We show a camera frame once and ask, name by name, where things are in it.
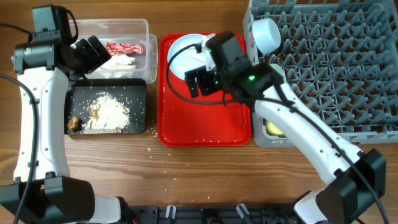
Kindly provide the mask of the red snack wrapper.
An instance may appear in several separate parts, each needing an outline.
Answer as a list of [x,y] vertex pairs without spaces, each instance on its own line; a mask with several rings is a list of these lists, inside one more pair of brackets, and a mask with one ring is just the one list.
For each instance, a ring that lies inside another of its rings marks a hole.
[[112,56],[120,54],[143,54],[145,51],[144,46],[141,44],[120,44],[108,42],[105,48]]

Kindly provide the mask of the light blue plate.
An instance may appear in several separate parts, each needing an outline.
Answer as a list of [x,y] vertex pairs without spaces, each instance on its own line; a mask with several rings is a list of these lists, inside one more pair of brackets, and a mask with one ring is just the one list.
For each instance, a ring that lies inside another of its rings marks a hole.
[[[201,38],[204,35],[202,34],[187,34],[179,37],[169,48],[168,55],[167,55],[167,61],[171,59],[172,56],[174,56],[180,49],[190,45],[190,44],[197,44],[201,41]],[[182,53],[178,54],[171,66],[170,70],[171,72],[178,77],[181,80],[185,79],[185,72],[189,70],[193,70],[198,67],[202,67],[205,65],[205,63],[195,60],[193,58],[190,58],[187,53],[188,52],[197,52],[194,47],[190,47],[187,50],[184,50]]]

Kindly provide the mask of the rice and food leftovers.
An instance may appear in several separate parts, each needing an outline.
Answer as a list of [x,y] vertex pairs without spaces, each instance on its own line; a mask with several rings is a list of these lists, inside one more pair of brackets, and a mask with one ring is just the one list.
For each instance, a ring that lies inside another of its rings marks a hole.
[[80,134],[121,134],[130,125],[130,109],[107,91],[96,93],[93,99],[72,99],[67,130]]

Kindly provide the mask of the mint green bowl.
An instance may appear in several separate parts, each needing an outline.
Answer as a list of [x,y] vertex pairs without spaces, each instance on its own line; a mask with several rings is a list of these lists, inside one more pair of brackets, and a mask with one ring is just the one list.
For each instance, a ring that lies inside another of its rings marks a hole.
[[284,81],[286,81],[285,72],[280,65],[271,63],[270,66],[283,78]]

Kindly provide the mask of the light blue bowl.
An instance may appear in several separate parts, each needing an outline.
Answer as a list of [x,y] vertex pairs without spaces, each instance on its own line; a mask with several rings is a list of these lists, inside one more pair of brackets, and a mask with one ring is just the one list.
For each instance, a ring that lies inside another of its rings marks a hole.
[[281,34],[277,24],[270,18],[252,23],[254,42],[263,55],[269,55],[280,47]]

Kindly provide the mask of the yellow plastic cup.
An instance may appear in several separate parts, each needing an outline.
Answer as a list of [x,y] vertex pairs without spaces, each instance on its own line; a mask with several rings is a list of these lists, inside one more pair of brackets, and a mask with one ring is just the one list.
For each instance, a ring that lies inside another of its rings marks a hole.
[[270,121],[265,121],[266,132],[270,136],[283,136],[284,133]]

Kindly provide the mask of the white plastic fork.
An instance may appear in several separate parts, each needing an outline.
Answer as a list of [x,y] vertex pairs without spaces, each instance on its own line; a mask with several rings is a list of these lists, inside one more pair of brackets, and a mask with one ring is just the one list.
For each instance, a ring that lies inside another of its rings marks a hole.
[[205,59],[204,56],[202,56],[201,54],[198,54],[198,53],[195,53],[195,52],[188,52],[187,55],[188,55],[190,58],[193,58],[193,59],[195,59],[195,60],[201,61],[201,62],[203,62],[203,63],[206,62],[206,59]]

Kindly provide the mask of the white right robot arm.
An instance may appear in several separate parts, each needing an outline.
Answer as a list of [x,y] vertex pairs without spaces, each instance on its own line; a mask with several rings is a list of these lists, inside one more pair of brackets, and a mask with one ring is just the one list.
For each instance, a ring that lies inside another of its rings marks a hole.
[[363,152],[339,136],[299,100],[279,66],[253,65],[230,31],[204,36],[188,48],[204,60],[185,72],[189,103],[198,103],[198,95],[230,94],[233,103],[247,105],[276,125],[318,172],[325,187],[304,194],[293,206],[302,222],[351,223],[372,205],[386,215],[381,203],[384,156],[377,150]]

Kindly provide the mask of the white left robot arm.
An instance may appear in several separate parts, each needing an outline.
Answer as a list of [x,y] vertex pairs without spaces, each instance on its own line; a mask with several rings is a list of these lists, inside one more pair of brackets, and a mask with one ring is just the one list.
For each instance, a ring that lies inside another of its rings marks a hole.
[[21,143],[13,182],[1,187],[1,205],[19,223],[127,223],[121,197],[96,195],[70,175],[65,154],[65,97],[70,82],[110,59],[97,37],[80,39],[72,12],[62,6],[32,10],[35,30],[12,56],[21,90]]

